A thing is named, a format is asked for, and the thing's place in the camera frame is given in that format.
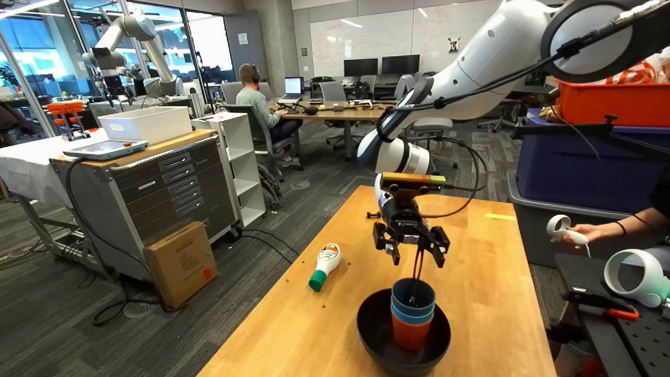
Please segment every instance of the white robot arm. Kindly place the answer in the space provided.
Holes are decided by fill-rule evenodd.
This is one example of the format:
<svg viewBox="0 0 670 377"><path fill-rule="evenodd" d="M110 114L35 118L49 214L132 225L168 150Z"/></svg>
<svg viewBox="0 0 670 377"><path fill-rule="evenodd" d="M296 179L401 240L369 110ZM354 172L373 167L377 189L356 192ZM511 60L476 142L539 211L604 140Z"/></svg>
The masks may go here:
<svg viewBox="0 0 670 377"><path fill-rule="evenodd" d="M378 120L377 130L358 145L358 162L374 172L425 174L428 152L397 139L425 111L473 120L492 111L532 72L592 82L665 44L670 0L574 0L558 10L538 0L503 0L454 63L432 80L416 82Z"/></svg>
<svg viewBox="0 0 670 377"><path fill-rule="evenodd" d="M123 55L114 53L123 35L135 37L148 53L158 80L146 80L148 97L168 97L178 92L178 80L172 75L158 37L153 29L153 24L142 13L119 15L98 44L91 49L91 60L102 69L102 73L116 75L126 67Z"/></svg>

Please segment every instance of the white bottle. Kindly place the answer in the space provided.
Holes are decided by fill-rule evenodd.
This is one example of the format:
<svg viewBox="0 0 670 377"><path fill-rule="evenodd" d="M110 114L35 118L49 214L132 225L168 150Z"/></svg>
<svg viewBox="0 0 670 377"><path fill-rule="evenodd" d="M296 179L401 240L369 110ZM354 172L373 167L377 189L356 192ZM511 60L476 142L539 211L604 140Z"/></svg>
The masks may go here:
<svg viewBox="0 0 670 377"><path fill-rule="evenodd" d="M339 267L341 262L341 249L337 244L327 244L315 258L315 271L310 276L310 288L313 291L319 291L319 288L327 282L329 275Z"/></svg>

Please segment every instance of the computer monitor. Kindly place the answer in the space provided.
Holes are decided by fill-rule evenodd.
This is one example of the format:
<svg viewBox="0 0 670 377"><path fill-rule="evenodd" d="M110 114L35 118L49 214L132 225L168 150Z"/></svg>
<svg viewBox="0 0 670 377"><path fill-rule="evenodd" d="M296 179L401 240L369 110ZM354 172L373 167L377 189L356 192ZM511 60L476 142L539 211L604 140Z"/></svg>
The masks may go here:
<svg viewBox="0 0 670 377"><path fill-rule="evenodd" d="M378 63L377 59L350 59L342 60L342 75L377 75Z"/></svg>
<svg viewBox="0 0 670 377"><path fill-rule="evenodd" d="M416 72L418 72L418 55L400 55L400 57L380 59L382 75L406 75Z"/></svg>
<svg viewBox="0 0 670 377"><path fill-rule="evenodd" d="M284 78L284 97L302 97L302 78Z"/></svg>
<svg viewBox="0 0 670 377"><path fill-rule="evenodd" d="M207 103L224 103L224 90L219 84L205 84L205 101Z"/></svg>

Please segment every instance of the cardboard box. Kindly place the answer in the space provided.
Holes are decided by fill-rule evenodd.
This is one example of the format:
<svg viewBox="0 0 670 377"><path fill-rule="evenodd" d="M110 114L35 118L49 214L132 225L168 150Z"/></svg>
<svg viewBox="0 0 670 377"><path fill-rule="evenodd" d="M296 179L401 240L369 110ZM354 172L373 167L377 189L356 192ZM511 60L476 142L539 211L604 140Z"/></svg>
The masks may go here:
<svg viewBox="0 0 670 377"><path fill-rule="evenodd" d="M217 272L203 223L190 223L145 252L168 308L183 306Z"/></svg>

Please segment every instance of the ceiling light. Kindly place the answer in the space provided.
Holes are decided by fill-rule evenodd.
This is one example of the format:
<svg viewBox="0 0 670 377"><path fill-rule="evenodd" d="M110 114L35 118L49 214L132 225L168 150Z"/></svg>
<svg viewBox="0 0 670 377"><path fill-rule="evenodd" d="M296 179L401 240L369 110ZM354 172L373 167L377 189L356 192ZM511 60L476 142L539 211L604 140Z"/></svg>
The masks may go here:
<svg viewBox="0 0 670 377"><path fill-rule="evenodd" d="M347 18L341 18L345 25L350 25L350 27L361 27L361 25L358 25L358 24L354 24L354 21L347 21Z"/></svg>
<svg viewBox="0 0 670 377"><path fill-rule="evenodd" d="M55 3L58 3L58 0L40 0L40 3L24 4L24 6L15 6L15 9L0 13L0 18L15 16L20 13L33 10L33 9L49 6Z"/></svg>

